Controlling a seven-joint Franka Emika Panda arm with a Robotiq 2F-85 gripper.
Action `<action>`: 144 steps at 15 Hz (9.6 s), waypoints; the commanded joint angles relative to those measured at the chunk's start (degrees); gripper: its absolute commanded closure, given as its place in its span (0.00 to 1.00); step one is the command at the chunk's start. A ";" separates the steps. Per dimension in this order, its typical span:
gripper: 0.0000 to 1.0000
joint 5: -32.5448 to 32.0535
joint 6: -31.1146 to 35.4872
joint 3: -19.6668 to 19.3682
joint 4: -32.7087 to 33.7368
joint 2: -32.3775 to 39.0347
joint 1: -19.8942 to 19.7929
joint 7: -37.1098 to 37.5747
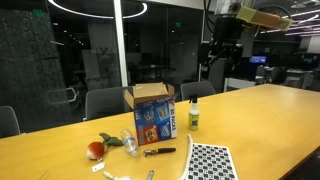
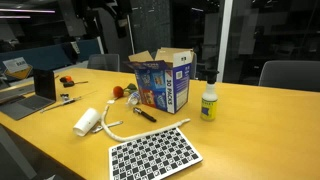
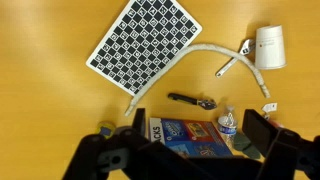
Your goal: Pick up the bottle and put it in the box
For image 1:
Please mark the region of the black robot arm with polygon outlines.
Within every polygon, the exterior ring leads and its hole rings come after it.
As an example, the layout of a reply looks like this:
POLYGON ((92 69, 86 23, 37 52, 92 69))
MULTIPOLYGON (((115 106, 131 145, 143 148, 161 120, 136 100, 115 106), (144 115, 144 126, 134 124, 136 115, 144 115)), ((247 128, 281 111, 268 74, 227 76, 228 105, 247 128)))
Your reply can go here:
POLYGON ((243 31, 243 22, 236 18, 242 7, 241 0, 218 0, 215 11, 215 20, 209 17, 209 8, 212 0, 204 2, 204 20, 211 32, 208 44, 202 44, 199 49, 199 73, 207 78, 210 67, 220 58, 230 57, 236 50, 237 41, 243 31))

